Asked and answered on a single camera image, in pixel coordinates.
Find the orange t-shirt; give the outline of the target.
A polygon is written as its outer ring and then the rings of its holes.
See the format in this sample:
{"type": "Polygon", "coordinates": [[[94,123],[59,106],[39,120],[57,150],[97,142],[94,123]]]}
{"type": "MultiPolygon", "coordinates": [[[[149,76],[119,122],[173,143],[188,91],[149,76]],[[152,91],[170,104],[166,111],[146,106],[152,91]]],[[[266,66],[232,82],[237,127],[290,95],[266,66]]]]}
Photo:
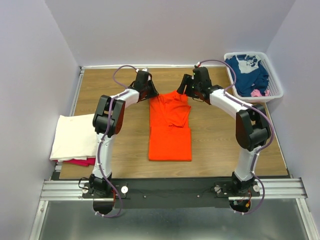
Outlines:
{"type": "Polygon", "coordinates": [[[149,100],[150,161],[192,161],[190,112],[188,97],[176,91],[149,100]]]}

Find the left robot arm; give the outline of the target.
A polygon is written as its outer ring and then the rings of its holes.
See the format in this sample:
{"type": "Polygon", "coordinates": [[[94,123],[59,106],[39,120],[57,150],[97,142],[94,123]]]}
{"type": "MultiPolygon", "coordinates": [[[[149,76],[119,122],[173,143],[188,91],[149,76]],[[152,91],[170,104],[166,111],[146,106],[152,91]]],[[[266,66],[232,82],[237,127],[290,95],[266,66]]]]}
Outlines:
{"type": "Polygon", "coordinates": [[[122,92],[100,97],[93,115],[97,153],[92,174],[89,176],[89,187],[104,196],[114,189],[111,186],[113,146],[123,125],[125,109],[159,95],[148,69],[137,69],[135,72],[135,80],[122,92]]]}

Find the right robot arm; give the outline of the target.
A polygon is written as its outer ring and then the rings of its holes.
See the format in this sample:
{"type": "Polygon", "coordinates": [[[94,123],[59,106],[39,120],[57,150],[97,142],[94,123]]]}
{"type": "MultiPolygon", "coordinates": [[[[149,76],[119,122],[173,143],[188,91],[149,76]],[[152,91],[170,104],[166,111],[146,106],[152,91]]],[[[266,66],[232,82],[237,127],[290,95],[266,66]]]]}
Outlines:
{"type": "Polygon", "coordinates": [[[191,75],[184,74],[177,93],[218,107],[235,119],[235,138],[240,153],[228,188],[234,195],[245,194],[255,185],[254,173],[260,152],[272,137],[272,124],[264,106],[239,100],[221,86],[212,85],[205,67],[194,68],[191,75]]]}

